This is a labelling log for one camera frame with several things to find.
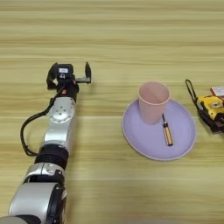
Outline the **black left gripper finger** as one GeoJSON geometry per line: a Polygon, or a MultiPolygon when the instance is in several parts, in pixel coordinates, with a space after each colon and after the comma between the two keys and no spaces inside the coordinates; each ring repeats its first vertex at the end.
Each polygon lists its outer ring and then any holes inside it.
{"type": "Polygon", "coordinates": [[[57,66],[57,63],[54,63],[51,66],[50,70],[48,71],[48,75],[46,78],[46,84],[47,84],[48,90],[53,90],[57,88],[56,84],[53,82],[56,79],[56,72],[55,72],[56,66],[57,66]]]}
{"type": "Polygon", "coordinates": [[[90,84],[92,80],[92,72],[88,62],[86,62],[86,65],[85,65],[85,75],[86,75],[86,83],[90,84]]]}

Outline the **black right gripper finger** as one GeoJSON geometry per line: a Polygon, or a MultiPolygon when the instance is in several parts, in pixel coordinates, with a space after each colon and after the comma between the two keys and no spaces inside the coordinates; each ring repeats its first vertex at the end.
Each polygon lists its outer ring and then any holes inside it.
{"type": "Polygon", "coordinates": [[[218,132],[224,133],[224,114],[219,113],[214,120],[210,118],[207,113],[204,113],[203,111],[199,112],[199,116],[213,133],[218,132]]]}

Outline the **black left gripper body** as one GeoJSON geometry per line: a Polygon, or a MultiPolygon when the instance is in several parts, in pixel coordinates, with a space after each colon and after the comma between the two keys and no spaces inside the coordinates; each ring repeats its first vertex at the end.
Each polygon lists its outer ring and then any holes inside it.
{"type": "Polygon", "coordinates": [[[85,77],[76,78],[70,73],[58,73],[52,77],[56,80],[55,89],[57,91],[57,97],[70,97],[74,101],[77,99],[77,94],[80,91],[80,84],[90,84],[91,74],[87,73],[85,77]]]}

